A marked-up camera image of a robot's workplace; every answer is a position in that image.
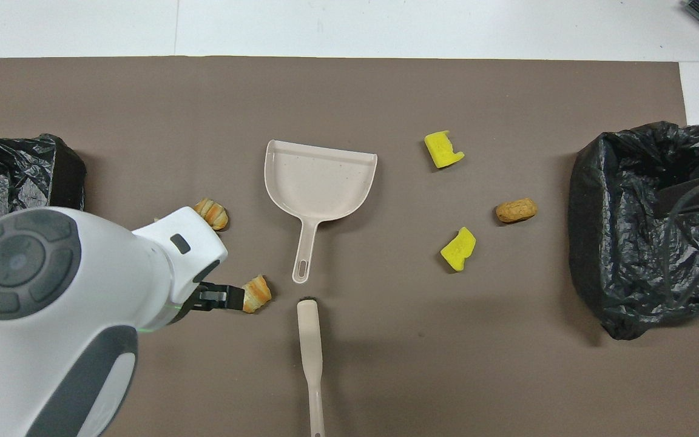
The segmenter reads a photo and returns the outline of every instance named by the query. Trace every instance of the sponge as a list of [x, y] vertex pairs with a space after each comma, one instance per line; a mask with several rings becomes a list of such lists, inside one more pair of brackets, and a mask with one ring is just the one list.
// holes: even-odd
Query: sponge
[[465, 260], [474, 252], [474, 246], [476, 246], [476, 238], [463, 226], [458, 231], [458, 236], [441, 249], [441, 256], [455, 271], [463, 271]]
[[439, 169], [451, 166], [465, 157], [463, 152], [454, 152], [452, 142], [449, 141], [447, 135], [449, 135], [449, 130], [442, 130], [442, 132], [435, 132], [425, 136], [425, 146], [428, 148], [428, 152], [430, 152], [430, 157], [433, 158], [433, 163]]

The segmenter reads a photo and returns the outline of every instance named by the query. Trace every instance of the plastic bag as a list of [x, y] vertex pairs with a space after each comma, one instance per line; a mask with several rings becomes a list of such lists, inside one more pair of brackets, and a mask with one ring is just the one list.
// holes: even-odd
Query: plastic bag
[[668, 240], [671, 217], [653, 213], [657, 190], [697, 178], [699, 126], [661, 121], [607, 132], [577, 155], [568, 214], [571, 278], [611, 337], [632, 340], [699, 315], [699, 213], [680, 215]]
[[86, 166], [57, 136], [0, 139], [0, 216], [23, 208], [83, 209]]

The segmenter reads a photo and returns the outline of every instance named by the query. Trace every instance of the brush handle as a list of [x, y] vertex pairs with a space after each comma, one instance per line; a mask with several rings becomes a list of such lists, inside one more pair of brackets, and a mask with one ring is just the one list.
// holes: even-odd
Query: brush handle
[[320, 385], [309, 387], [309, 425], [311, 437], [325, 437], [325, 423], [322, 421], [322, 394]]
[[311, 268], [311, 249], [314, 246], [314, 235], [320, 222], [316, 220], [302, 219], [302, 233], [299, 237], [299, 251], [296, 252], [296, 262], [293, 265], [293, 281], [303, 284], [309, 279]]

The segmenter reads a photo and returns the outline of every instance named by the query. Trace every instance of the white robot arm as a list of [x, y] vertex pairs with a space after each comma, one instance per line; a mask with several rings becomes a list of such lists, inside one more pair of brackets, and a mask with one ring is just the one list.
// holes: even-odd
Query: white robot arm
[[182, 208], [133, 232], [85, 212], [0, 218], [0, 437], [95, 436], [156, 330], [227, 257]]

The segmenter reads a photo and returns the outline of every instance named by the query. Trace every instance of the brown paper surface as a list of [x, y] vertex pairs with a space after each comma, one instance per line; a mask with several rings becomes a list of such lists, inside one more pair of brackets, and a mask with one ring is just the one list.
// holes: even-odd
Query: brown paper surface
[[[86, 161], [87, 210], [129, 229], [202, 197], [230, 256], [264, 274], [255, 315], [213, 311], [140, 337], [106, 435], [308, 435], [295, 305], [316, 296], [326, 434], [699, 435], [699, 319], [610, 339], [572, 288], [575, 152], [605, 130], [684, 124], [676, 64], [308, 58], [0, 59], [0, 137], [60, 136]], [[466, 157], [437, 171], [422, 139]], [[377, 153], [355, 213], [319, 227], [269, 199], [270, 139]], [[535, 218], [493, 208], [530, 197]], [[439, 255], [461, 226], [461, 273]]]

